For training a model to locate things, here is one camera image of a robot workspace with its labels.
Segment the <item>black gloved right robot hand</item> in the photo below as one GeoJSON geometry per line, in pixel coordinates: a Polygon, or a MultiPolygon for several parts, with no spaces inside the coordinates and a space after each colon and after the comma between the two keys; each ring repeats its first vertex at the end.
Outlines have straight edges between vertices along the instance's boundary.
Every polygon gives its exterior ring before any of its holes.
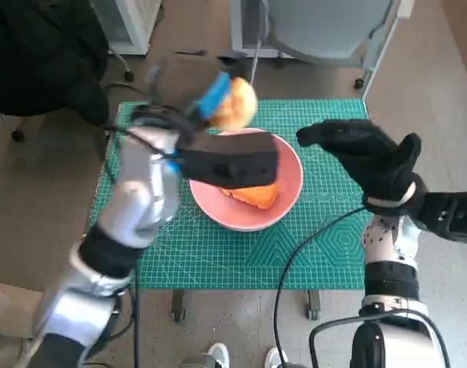
{"type": "Polygon", "coordinates": [[[394,142],[370,120],[324,120],[299,129],[300,146],[320,146],[334,156],[369,197],[398,202],[414,181],[422,143],[415,133],[394,142]]]}

